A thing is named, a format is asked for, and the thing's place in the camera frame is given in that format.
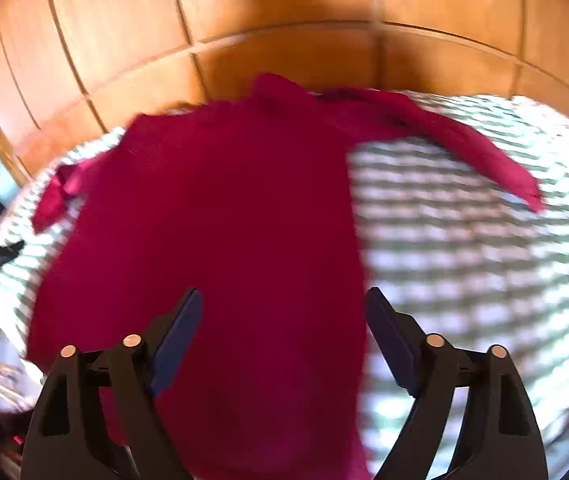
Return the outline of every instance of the green and white striped sheet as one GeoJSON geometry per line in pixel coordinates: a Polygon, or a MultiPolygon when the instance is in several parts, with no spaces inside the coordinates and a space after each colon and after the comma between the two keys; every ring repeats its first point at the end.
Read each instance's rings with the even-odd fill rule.
{"type": "MultiPolygon", "coordinates": [[[[517,197],[421,139],[375,142],[349,158],[362,259],[377,285],[425,332],[458,347],[505,345],[523,377],[547,439],[569,408],[569,171],[547,134],[492,96],[407,92],[422,107],[469,124],[538,179],[546,211],[517,197]]],[[[83,144],[71,163],[117,144],[122,130],[83,144]]],[[[40,277],[64,245],[82,200],[59,224],[34,235],[30,218],[52,164],[18,197],[0,225],[0,243],[24,238],[24,253],[0,271],[0,327],[24,351],[40,277]]],[[[399,389],[371,338],[360,397],[361,434],[377,470],[407,418],[399,389]]],[[[430,476],[446,470],[464,407],[456,394],[430,476]]]]}

